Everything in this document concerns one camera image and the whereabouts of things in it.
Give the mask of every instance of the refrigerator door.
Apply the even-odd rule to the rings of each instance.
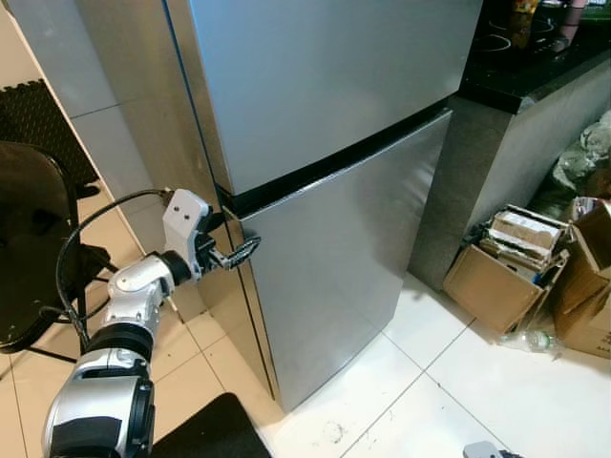
[[[167,1],[215,180],[233,195],[455,92],[481,6]]]
[[[242,277],[285,410],[392,317],[450,115],[230,224],[234,244],[263,238]]]

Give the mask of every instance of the plastic bottle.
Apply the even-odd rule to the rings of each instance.
[[[499,344],[533,353],[556,353],[562,347],[557,337],[534,330],[506,334],[501,336]]]

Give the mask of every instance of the black trim strip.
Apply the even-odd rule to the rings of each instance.
[[[407,119],[399,121],[377,134],[348,146],[334,155],[306,165],[306,167],[276,178],[245,193],[232,196],[217,185],[221,196],[221,204],[238,218],[244,218],[302,189],[310,183],[374,155],[386,146],[391,145],[397,139],[434,118],[446,107],[447,101],[448,99],[444,98]]]

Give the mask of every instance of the refrigerator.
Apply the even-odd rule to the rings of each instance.
[[[480,1],[166,5],[231,242],[263,239],[212,314],[290,410],[393,316]]]
[[[93,45],[115,100],[74,126],[91,119],[79,134],[102,145],[98,166],[112,155],[95,116],[116,114],[155,186],[188,187],[224,212],[222,251],[263,239],[200,294],[285,411],[380,333],[481,0],[9,3],[60,99],[98,77],[93,64],[87,77],[62,72]],[[108,98],[100,91],[82,92]]]

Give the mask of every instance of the white wall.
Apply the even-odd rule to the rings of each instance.
[[[32,58],[0,5],[0,88],[40,78]]]

